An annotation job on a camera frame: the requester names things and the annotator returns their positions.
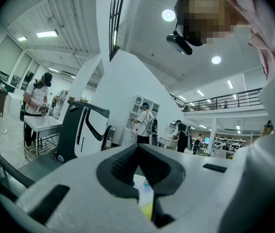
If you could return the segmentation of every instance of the metal railing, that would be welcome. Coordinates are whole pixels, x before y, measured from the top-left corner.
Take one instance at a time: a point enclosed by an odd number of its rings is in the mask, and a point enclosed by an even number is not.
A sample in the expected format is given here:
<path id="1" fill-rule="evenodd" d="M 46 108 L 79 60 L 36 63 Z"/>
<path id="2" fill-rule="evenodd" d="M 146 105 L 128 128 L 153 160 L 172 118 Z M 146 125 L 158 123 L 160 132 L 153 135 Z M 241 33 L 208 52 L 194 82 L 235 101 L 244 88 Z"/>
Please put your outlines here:
<path id="1" fill-rule="evenodd" d="M 117 46 L 117 35 L 119 29 L 119 21 L 121 16 L 123 0 L 112 0 L 110 5 L 110 19 L 109 19 L 109 58 L 110 61 L 117 53 L 119 47 Z"/>
<path id="2" fill-rule="evenodd" d="M 188 103 L 183 103 L 183 106 L 179 101 L 176 102 L 183 112 L 190 111 L 206 111 L 206 110 L 218 110 L 218 109 L 227 109 L 227 108 L 239 108 L 246 106 L 253 106 L 262 104 L 258 95 L 262 88 L 244 91 L 224 96 L 219 96 L 210 99 L 198 100 Z"/>

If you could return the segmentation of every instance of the black rubber pad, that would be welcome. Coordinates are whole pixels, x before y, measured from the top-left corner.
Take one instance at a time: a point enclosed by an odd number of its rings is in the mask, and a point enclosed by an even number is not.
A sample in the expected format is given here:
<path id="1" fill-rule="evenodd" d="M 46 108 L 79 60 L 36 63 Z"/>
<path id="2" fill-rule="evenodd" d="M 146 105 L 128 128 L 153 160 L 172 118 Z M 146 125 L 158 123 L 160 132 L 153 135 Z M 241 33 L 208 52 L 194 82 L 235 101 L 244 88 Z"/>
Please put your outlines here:
<path id="1" fill-rule="evenodd" d="M 220 173 L 224 173 L 226 171 L 226 167 L 213 164 L 205 164 L 203 167 Z"/>
<path id="2" fill-rule="evenodd" d="M 29 216 L 37 222 L 45 224 L 68 191 L 68 186 L 61 184 L 57 185 L 42 201 L 40 201 L 39 205 L 29 213 Z"/>

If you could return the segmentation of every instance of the yellow object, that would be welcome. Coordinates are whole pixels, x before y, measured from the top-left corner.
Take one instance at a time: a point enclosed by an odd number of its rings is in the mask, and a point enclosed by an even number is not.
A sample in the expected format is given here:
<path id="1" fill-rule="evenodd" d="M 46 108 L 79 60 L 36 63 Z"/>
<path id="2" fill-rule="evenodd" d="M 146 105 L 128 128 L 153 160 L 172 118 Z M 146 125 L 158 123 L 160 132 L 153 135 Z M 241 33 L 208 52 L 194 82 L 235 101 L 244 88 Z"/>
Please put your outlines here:
<path id="1" fill-rule="evenodd" d="M 142 212 L 144 215 L 151 220 L 152 216 L 152 207 L 153 207 L 153 202 L 145 204 L 141 207 Z"/>

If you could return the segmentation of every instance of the fluorescent light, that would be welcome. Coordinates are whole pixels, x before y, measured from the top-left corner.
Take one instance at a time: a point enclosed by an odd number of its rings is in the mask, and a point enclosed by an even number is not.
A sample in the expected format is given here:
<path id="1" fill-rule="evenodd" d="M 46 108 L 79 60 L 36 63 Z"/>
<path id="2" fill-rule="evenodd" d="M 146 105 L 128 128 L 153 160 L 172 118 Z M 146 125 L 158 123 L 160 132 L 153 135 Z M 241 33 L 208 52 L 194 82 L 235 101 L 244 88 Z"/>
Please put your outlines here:
<path id="1" fill-rule="evenodd" d="M 204 96 L 204 94 L 200 90 L 197 90 L 197 92 L 200 93 L 201 96 Z"/>
<path id="2" fill-rule="evenodd" d="M 117 43 L 117 30 L 114 31 L 114 36 L 113 36 L 113 45 L 115 46 Z"/>
<path id="3" fill-rule="evenodd" d="M 211 61 L 213 62 L 213 64 L 217 65 L 221 62 L 221 57 L 219 56 L 214 56 Z"/>
<path id="4" fill-rule="evenodd" d="M 176 18 L 176 15 L 173 10 L 167 9 L 162 12 L 162 18 L 165 21 L 174 21 Z"/>
<path id="5" fill-rule="evenodd" d="M 55 70 L 55 69 L 50 68 L 50 67 L 49 67 L 49 70 L 51 70 L 51 71 L 55 71 L 55 72 L 59 72 L 58 70 Z"/>
<path id="6" fill-rule="evenodd" d="M 228 80 L 228 84 L 229 84 L 230 88 L 233 89 L 233 85 L 230 80 Z"/>
<path id="7" fill-rule="evenodd" d="M 52 37 L 52 36 L 58 36 L 58 32 L 56 30 L 46 31 L 46 32 L 40 32 L 36 34 L 39 38 L 41 37 Z"/>
<path id="8" fill-rule="evenodd" d="M 18 40 L 19 40 L 19 41 L 26 41 L 26 39 L 27 39 L 27 38 L 26 38 L 25 36 L 23 36 L 23 37 L 19 38 Z"/>

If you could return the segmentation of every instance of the pink clothing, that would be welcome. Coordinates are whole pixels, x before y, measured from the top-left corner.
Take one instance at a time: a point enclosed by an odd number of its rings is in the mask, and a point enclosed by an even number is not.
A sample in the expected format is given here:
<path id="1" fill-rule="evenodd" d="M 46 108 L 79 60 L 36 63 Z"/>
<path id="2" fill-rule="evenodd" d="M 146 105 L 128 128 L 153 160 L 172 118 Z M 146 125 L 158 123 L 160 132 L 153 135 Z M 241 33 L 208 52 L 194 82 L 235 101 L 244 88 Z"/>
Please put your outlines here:
<path id="1" fill-rule="evenodd" d="M 275 12 L 265 0 L 228 0 L 249 22 L 248 44 L 258 50 L 267 80 L 275 76 Z"/>

